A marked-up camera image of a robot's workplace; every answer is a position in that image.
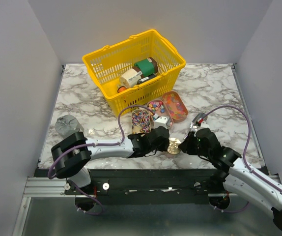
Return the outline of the gold rimmed jar lid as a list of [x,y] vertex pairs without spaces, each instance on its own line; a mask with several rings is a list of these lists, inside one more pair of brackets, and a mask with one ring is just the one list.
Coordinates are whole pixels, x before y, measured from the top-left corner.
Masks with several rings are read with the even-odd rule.
[[177,155],[181,152],[179,145],[181,144],[180,140],[177,138],[169,138],[169,146],[167,152],[172,155]]

